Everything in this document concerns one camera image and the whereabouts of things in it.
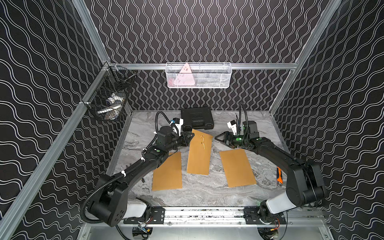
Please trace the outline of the silver object in black basket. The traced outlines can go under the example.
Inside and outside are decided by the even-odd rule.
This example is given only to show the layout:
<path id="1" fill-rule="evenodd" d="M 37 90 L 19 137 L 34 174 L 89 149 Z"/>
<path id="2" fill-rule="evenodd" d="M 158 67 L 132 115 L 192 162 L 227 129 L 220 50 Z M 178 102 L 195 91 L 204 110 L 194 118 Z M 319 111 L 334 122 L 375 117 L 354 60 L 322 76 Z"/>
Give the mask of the silver object in black basket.
<path id="1" fill-rule="evenodd" d="M 103 117 L 104 120 L 115 120 L 120 115 L 120 112 L 123 108 L 123 103 L 125 102 L 125 97 L 112 93 L 112 95 L 107 98 L 107 106 L 101 110 L 97 111 L 97 114 Z"/>

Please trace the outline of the brown file bag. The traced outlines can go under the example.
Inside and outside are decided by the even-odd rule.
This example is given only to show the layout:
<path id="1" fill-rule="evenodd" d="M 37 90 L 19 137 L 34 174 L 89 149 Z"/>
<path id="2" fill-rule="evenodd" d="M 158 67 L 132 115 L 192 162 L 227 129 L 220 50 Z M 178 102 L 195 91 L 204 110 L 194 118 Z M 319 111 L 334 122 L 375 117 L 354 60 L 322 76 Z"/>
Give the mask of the brown file bag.
<path id="1" fill-rule="evenodd" d="M 220 157 L 229 188 L 257 183 L 245 150 L 221 151 Z"/>
<path id="2" fill-rule="evenodd" d="M 182 157 L 181 153 L 177 152 L 154 170 L 152 191 L 176 190 L 182 187 Z"/>
<path id="3" fill-rule="evenodd" d="M 195 134 L 190 142 L 187 173 L 209 175 L 213 136 L 192 130 Z"/>

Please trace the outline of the pink triangular sheet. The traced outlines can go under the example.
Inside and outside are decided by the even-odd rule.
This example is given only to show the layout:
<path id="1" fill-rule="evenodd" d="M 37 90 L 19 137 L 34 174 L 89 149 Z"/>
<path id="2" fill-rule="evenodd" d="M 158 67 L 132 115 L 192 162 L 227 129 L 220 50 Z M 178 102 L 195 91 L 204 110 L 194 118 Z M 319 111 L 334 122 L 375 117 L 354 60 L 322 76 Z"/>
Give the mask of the pink triangular sheet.
<path id="1" fill-rule="evenodd" d="M 174 87 L 192 87 L 196 85 L 194 75 L 189 63 L 185 63 L 172 82 Z"/>

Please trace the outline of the orange handled adjustable wrench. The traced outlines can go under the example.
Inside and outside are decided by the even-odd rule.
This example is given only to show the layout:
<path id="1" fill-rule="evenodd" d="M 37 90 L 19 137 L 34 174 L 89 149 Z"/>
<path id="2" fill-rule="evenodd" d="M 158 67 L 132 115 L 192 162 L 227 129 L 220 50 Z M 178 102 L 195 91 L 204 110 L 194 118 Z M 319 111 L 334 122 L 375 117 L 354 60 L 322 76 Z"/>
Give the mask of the orange handled adjustable wrench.
<path id="1" fill-rule="evenodd" d="M 277 167 L 277 185 L 278 186 L 282 186 L 283 185 L 283 176 L 282 176 L 282 170 Z"/>

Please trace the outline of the black plastic tool case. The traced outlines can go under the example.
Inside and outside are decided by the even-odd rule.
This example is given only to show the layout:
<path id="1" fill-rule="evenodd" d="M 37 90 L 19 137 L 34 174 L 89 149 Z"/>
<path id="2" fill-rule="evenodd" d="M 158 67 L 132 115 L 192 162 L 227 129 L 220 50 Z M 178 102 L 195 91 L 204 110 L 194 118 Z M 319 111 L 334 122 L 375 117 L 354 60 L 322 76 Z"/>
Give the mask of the black plastic tool case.
<path id="1" fill-rule="evenodd" d="M 191 132 L 193 129 L 212 130 L 215 126 L 209 107 L 181 109 L 181 118 L 184 120 L 183 132 Z"/>

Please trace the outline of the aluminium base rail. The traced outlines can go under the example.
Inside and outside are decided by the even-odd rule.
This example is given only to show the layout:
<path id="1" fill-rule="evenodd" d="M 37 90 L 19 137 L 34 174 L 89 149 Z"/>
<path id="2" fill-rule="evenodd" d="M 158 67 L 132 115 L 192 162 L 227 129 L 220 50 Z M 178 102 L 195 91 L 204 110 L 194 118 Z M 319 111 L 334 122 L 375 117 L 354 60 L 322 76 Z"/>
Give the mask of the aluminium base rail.
<path id="1" fill-rule="evenodd" d="M 118 224 L 147 225 L 148 227 L 274 227 L 285 224 L 296 226 L 322 225 L 322 212 L 296 209 L 262 220 L 258 207 L 149 207 L 139 217 L 116 218 Z"/>

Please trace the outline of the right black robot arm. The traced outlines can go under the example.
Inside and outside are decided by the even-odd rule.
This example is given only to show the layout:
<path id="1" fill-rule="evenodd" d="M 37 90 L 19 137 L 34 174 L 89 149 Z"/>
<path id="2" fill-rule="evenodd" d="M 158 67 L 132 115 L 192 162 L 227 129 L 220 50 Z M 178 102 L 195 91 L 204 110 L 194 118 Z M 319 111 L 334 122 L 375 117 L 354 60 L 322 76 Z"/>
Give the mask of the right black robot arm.
<path id="1" fill-rule="evenodd" d="M 215 140 L 231 149 L 243 149 L 260 155 L 287 175 L 285 192 L 262 201 L 256 217 L 266 224 L 286 211 L 323 200 L 326 188 L 320 165 L 296 158 L 270 139 L 261 137 L 257 123 L 250 121 L 247 115 L 244 104 L 240 104 L 237 119 L 228 123 L 231 131 L 215 136 Z"/>

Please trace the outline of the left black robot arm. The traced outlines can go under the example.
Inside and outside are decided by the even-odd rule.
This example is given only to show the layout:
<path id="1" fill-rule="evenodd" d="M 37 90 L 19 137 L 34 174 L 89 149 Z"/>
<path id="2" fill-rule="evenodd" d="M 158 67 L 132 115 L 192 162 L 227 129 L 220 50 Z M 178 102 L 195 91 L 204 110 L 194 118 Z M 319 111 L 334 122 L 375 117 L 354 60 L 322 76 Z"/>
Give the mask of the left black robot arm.
<path id="1" fill-rule="evenodd" d="M 80 217 L 88 224 L 105 223 L 117 226 L 128 217 L 129 192 L 148 173 L 159 168 L 170 156 L 171 150 L 190 145 L 195 134 L 181 131 L 166 114 L 155 115 L 155 132 L 150 143 L 142 150 L 142 156 L 125 170 L 113 176 L 102 175 L 94 191 L 80 208 Z"/>

